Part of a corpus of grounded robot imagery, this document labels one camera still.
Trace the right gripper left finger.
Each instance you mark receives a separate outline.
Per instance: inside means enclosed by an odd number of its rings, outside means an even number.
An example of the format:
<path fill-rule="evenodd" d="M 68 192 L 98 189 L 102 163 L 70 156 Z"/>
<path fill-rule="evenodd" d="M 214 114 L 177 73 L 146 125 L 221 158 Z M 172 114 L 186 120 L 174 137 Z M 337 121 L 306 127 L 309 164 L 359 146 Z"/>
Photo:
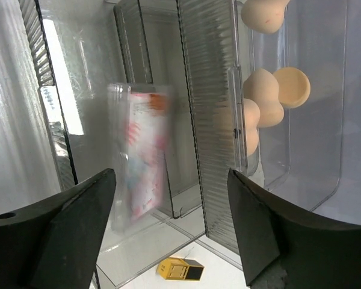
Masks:
<path fill-rule="evenodd" d="M 0 215 L 0 288 L 89 288 L 114 200 L 105 169 Z"/>

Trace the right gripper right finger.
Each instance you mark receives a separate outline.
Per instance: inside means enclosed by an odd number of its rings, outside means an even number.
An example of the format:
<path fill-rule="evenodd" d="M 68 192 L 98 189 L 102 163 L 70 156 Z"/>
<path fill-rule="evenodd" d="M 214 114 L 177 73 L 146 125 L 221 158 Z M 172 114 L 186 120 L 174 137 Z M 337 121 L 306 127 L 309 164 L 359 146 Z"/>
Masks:
<path fill-rule="evenodd" d="M 361 288 L 361 225 L 317 215 L 236 170 L 227 189 L 251 288 Z"/>

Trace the pink packet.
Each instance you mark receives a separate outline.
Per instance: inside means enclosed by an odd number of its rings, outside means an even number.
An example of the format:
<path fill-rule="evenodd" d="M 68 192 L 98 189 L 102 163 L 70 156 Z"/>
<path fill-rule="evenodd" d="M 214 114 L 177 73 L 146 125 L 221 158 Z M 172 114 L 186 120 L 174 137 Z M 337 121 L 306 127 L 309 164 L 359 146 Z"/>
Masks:
<path fill-rule="evenodd" d="M 167 85 L 108 86 L 111 167 L 116 192 L 111 227 L 124 231 L 160 207 L 173 92 Z"/>

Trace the orange teardrop sponge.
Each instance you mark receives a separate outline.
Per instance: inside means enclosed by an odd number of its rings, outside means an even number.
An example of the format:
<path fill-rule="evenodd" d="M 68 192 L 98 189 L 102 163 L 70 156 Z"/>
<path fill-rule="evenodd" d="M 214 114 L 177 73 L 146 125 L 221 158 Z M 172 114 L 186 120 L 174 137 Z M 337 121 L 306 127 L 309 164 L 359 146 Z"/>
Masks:
<path fill-rule="evenodd" d="M 310 96 L 310 81 L 305 73 L 295 67 L 284 67 L 273 73 L 279 83 L 279 102 L 293 109 L 303 105 Z"/>

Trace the beige gourd sponge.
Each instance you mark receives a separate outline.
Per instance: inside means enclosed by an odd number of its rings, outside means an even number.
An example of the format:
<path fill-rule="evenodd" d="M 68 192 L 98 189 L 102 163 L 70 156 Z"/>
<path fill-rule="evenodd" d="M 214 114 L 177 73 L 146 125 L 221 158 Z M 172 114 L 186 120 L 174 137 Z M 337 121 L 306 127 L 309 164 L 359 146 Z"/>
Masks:
<path fill-rule="evenodd" d="M 243 83 L 244 97 L 251 99 L 260 110 L 258 127 L 269 128 L 279 124 L 284 109 L 279 102 L 279 83 L 269 71 L 258 68 Z"/>

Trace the clear acrylic drawer organizer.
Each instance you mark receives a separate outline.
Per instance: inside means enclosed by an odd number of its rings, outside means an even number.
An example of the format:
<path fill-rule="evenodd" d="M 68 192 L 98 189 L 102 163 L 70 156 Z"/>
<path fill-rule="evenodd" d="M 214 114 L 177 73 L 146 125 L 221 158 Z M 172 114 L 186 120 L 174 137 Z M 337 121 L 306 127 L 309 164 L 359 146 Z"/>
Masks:
<path fill-rule="evenodd" d="M 111 164 L 106 87 L 170 85 L 173 111 L 161 205 L 137 221 L 111 214 L 93 288 L 121 288 L 165 254 L 206 234 L 238 246 L 226 190 L 234 161 L 227 70 L 301 69 L 309 100 L 260 130 L 250 179 L 305 209 L 359 222 L 346 179 L 347 31 L 361 1 L 291 1 L 282 27 L 231 24 L 229 1 L 20 1 L 64 188 Z"/>

